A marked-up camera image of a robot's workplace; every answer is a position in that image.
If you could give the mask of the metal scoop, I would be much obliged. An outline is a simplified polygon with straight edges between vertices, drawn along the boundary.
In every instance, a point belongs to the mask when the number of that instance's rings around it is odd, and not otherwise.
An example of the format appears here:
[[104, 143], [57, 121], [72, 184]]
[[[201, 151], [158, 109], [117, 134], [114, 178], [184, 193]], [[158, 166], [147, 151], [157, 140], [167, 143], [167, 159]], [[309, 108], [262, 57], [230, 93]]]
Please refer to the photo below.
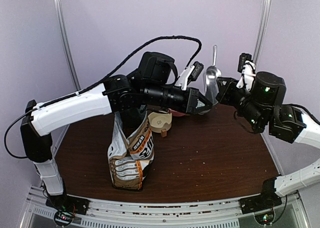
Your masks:
[[212, 48], [212, 65], [210, 65], [204, 73], [205, 97], [212, 103], [213, 106], [218, 104], [216, 99], [219, 93], [217, 78], [222, 75], [221, 71], [217, 68], [217, 53], [218, 46], [215, 44]]

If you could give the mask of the pet food bag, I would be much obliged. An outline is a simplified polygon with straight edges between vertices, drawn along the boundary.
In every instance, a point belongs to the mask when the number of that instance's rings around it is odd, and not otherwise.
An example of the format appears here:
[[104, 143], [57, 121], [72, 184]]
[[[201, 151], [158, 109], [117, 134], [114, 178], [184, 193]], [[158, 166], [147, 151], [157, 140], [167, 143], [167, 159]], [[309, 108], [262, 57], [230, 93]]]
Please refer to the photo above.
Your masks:
[[112, 186], [121, 190], [142, 190], [154, 156], [147, 106], [117, 112], [107, 151]]

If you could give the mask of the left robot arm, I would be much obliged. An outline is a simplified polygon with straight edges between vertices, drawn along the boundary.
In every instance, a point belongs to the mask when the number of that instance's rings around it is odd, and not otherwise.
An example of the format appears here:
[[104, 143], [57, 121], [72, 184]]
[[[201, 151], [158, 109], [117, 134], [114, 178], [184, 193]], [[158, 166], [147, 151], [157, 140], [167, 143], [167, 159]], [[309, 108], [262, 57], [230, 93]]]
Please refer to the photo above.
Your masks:
[[212, 102], [196, 88], [189, 87], [203, 70], [195, 62], [187, 66], [175, 82], [167, 82], [176, 72], [174, 59], [158, 52], [143, 54], [139, 66], [129, 75], [102, 79], [96, 85], [45, 103], [27, 104], [20, 126], [26, 156], [39, 171], [47, 193], [61, 210], [72, 206], [58, 166], [51, 152], [51, 132], [75, 122], [111, 113], [124, 112], [143, 105], [155, 105], [185, 114], [210, 110]]

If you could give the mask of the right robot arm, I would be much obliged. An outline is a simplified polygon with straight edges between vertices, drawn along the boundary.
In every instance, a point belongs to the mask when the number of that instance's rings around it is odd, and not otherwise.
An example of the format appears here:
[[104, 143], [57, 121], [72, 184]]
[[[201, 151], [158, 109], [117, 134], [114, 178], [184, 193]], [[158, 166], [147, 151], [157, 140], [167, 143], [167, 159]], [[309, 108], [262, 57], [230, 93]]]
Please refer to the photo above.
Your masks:
[[[217, 101], [234, 107], [250, 123], [254, 134], [262, 133], [268, 126], [269, 134], [280, 140], [319, 148], [319, 120], [301, 105], [283, 103], [286, 93], [283, 78], [260, 71], [250, 88], [243, 80], [226, 77], [217, 78], [217, 86]], [[266, 209], [276, 200], [276, 195], [284, 197], [319, 181], [320, 162], [316, 160], [298, 171], [264, 181], [256, 204]]]

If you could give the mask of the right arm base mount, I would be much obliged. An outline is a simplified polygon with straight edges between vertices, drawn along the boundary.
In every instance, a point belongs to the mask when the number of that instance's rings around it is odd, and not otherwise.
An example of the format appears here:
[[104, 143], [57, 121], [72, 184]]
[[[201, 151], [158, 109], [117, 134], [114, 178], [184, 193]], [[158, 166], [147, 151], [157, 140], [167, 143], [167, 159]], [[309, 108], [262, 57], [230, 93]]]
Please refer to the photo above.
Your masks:
[[271, 197], [257, 195], [239, 200], [242, 214], [255, 213], [270, 209], [275, 205], [274, 200]]

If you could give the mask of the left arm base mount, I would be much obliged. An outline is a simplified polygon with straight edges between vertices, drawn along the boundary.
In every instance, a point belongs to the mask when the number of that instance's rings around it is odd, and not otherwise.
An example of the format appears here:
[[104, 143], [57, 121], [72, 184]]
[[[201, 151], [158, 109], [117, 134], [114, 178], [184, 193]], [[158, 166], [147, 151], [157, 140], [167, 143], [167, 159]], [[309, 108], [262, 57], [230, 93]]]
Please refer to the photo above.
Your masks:
[[47, 196], [45, 205], [58, 210], [86, 215], [90, 201], [69, 195]]

